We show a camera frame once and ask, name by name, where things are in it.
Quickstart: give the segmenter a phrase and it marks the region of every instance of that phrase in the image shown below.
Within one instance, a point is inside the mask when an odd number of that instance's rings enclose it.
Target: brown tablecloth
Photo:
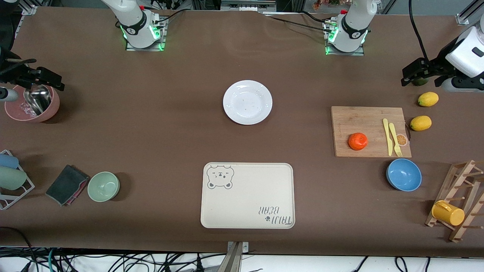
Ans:
[[[415,21],[431,57],[463,30],[452,16]],[[62,75],[66,88],[46,123],[0,114],[1,148],[36,185],[0,212],[0,225],[24,231],[34,246],[223,252],[227,241],[245,241],[261,254],[482,256],[484,232],[468,230],[456,244],[448,229],[424,221],[449,163],[484,157],[484,94],[400,86],[401,69],[422,55],[408,16],[376,16],[364,57],[326,56],[319,31],[255,12],[184,12],[156,53],[126,52],[115,22],[107,9],[39,8],[26,17],[13,52]],[[271,114],[254,126],[235,124],[222,108],[225,90],[244,79],[273,97]],[[439,103],[416,106],[426,91]],[[336,158],[331,106],[430,116],[432,127],[411,135],[421,187],[393,189],[384,177],[390,160]],[[204,228],[207,162],[291,164],[295,226]],[[44,193],[66,164],[115,173],[119,194],[96,203],[85,191],[59,207]],[[23,245],[7,230],[0,243]]]

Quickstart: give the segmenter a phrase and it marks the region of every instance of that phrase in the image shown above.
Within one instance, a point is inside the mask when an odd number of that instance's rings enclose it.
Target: wooden cutting board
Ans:
[[[383,128],[383,118],[395,125],[397,135],[405,131],[403,110],[399,107],[345,107],[332,106],[334,151],[336,157],[390,158],[397,157],[395,151],[388,156],[387,138]],[[360,151],[351,149],[348,138],[351,134],[361,132],[368,137],[368,145]],[[411,158],[410,144],[400,147],[404,158]]]

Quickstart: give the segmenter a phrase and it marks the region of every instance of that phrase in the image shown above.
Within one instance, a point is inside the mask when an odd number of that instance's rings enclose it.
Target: yellow knife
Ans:
[[[392,139],[390,139],[390,132],[388,131],[388,120],[386,118],[383,119],[383,127],[385,128],[385,135],[387,136],[388,155],[391,156],[393,152],[393,143]]]

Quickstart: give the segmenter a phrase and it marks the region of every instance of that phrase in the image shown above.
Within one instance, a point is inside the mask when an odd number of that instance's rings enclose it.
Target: green cup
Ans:
[[[0,166],[0,187],[7,190],[20,188],[27,180],[27,174],[13,168]]]

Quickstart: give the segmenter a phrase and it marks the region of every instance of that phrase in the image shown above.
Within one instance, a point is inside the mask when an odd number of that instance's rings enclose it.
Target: green led light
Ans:
[[[126,33],[124,33],[124,29],[121,28],[121,31],[122,31],[122,36],[124,37],[124,39],[128,40],[128,38],[126,38]]]
[[[364,35],[363,35],[363,39],[362,39],[362,43],[361,43],[361,44],[363,44],[363,43],[364,43],[364,39],[366,38],[366,35],[367,35],[367,34],[368,34],[368,31],[366,31],[366,32],[364,33]]]
[[[158,39],[159,34],[154,32],[155,29],[152,26],[150,26],[150,30],[151,30],[151,33],[153,34],[153,38]]]
[[[336,35],[338,34],[338,32],[339,32],[338,27],[334,27],[334,30],[331,31],[331,35],[329,36],[329,39],[328,39],[330,43],[334,43],[334,40],[336,39]]]

